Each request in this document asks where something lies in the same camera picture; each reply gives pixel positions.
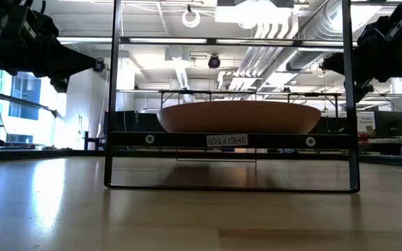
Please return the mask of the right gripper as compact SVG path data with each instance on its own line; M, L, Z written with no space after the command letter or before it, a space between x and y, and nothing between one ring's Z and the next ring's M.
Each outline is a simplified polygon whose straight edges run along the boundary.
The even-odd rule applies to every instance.
M343 75L343 53L326 56L321 68ZM402 45L369 43L356 48L356 102L374 92L373 79L386 82L395 77L402 79Z

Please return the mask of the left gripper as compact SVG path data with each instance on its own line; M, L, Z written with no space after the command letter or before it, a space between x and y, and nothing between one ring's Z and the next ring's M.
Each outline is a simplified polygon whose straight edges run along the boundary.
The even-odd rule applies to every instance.
M15 71L48 77L57 93L66 93L71 75L97 65L97 60L64 47L54 35L37 36L15 58Z

